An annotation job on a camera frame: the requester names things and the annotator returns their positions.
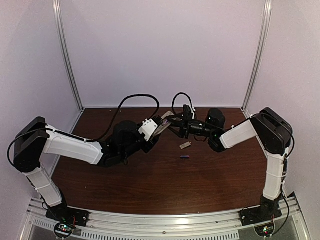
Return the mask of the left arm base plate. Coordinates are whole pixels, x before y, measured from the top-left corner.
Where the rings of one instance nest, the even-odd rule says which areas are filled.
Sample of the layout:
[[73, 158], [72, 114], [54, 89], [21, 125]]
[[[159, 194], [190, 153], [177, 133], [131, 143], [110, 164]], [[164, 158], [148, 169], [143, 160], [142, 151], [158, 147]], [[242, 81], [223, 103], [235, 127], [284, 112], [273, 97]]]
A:
[[86, 227], [89, 219], [89, 212], [65, 205], [47, 207], [46, 217], [69, 226]]

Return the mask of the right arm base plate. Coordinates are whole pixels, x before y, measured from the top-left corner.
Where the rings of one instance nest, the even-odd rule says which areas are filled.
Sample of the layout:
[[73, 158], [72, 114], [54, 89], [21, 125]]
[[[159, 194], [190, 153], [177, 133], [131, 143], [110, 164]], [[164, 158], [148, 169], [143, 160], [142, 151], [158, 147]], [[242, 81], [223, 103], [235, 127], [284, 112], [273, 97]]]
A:
[[242, 226], [255, 225], [263, 222], [270, 222], [274, 218], [282, 216], [279, 209], [269, 211], [265, 206], [256, 206], [252, 208], [244, 208], [239, 212]]

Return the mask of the grey remote control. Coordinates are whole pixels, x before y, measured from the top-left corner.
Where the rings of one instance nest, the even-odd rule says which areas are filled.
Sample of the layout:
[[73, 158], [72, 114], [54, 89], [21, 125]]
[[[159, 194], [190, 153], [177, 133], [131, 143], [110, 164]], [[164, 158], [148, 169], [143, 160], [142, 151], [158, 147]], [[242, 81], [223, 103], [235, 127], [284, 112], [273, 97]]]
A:
[[171, 112], [170, 110], [167, 111], [164, 115], [161, 116], [161, 125], [156, 129], [156, 131], [153, 133], [153, 137], [156, 137], [160, 134], [162, 134], [172, 123], [170, 121], [168, 121], [168, 123], [166, 125], [163, 125], [163, 122], [167, 119], [168, 116], [170, 115], [174, 115], [173, 112]]

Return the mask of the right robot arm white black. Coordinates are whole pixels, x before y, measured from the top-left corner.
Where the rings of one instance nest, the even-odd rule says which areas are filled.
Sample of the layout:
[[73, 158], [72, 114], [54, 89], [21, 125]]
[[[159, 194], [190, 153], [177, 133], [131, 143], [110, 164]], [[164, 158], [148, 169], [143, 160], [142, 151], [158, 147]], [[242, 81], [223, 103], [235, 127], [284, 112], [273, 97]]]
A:
[[182, 113], [170, 115], [167, 120], [171, 123], [172, 132], [178, 137], [204, 137], [210, 148], [217, 153], [259, 138], [266, 153], [267, 170], [256, 216], [266, 221], [277, 214], [287, 176], [288, 158], [295, 145], [293, 129], [288, 122], [269, 107], [229, 129], [224, 128], [226, 118], [218, 108], [211, 108], [205, 121], [193, 119], [187, 106]]

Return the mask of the grey battery cover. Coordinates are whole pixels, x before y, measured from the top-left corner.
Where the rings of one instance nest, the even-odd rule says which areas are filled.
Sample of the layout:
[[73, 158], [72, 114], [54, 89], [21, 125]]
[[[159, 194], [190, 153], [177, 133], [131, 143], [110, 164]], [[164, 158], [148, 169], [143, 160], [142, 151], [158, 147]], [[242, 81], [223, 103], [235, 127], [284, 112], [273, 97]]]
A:
[[192, 145], [192, 143], [191, 143], [190, 141], [188, 141], [188, 142], [186, 142], [186, 143], [181, 144], [181, 145], [179, 146], [179, 148], [180, 148], [181, 150], [183, 150], [183, 149], [189, 148], [191, 145]]

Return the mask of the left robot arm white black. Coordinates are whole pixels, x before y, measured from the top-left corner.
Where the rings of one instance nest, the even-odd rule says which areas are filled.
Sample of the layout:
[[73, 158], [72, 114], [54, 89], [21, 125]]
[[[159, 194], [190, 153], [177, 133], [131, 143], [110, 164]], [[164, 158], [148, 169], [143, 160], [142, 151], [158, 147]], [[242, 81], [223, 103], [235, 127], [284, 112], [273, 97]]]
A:
[[9, 163], [23, 173], [43, 197], [54, 218], [67, 222], [72, 218], [62, 191], [54, 184], [40, 162], [42, 154], [53, 154], [84, 161], [90, 165], [110, 168], [127, 164], [128, 158], [138, 151], [148, 153], [158, 142], [154, 135], [162, 124], [160, 116], [142, 123], [130, 120], [116, 124], [106, 140], [82, 138], [60, 131], [36, 117], [10, 143], [13, 158]]

